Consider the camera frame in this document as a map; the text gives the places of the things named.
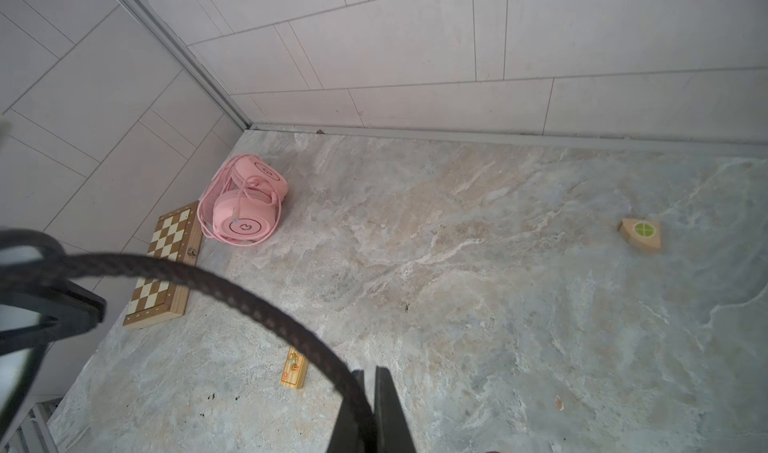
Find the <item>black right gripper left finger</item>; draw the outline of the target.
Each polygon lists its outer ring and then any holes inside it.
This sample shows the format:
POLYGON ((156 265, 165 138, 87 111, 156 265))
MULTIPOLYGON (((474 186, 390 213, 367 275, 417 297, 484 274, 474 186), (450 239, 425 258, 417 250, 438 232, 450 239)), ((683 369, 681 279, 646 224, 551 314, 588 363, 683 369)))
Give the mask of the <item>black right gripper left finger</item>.
POLYGON ((359 434, 353 408, 346 398, 342 400, 340 405, 326 452, 365 452, 364 443, 359 434))

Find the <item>white black headphones with cable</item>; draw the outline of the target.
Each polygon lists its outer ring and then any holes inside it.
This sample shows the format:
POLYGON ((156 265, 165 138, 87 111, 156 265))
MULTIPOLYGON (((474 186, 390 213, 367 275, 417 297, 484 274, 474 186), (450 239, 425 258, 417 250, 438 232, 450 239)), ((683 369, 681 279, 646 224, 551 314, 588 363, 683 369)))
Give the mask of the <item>white black headphones with cable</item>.
POLYGON ((1 430, 7 432, 42 366, 50 344, 83 335, 106 319, 104 298, 80 278, 136 279, 125 324, 137 328, 184 314, 199 291, 262 324, 314 364, 353 408, 365 452, 377 452, 377 426, 359 373, 318 337, 255 294, 168 253, 69 255, 52 237, 27 229, 1 231, 1 430))

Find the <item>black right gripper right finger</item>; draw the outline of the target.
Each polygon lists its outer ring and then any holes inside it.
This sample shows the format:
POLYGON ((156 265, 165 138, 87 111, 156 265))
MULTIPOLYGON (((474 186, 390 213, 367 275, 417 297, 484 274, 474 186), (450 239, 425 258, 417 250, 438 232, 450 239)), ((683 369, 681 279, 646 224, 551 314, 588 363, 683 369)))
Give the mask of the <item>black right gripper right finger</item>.
POLYGON ((378 453, 415 453, 408 423, 391 372, 376 367, 374 414, 378 453))

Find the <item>pink headphones with cable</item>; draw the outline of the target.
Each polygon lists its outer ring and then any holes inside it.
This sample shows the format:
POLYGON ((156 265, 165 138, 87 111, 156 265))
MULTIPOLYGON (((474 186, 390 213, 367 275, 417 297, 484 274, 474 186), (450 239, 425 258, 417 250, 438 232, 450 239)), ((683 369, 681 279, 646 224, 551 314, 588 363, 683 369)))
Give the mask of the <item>pink headphones with cable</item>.
POLYGON ((277 230, 289 192, 286 179, 260 157, 236 155, 216 173, 197 211, 205 237, 253 247, 277 230))

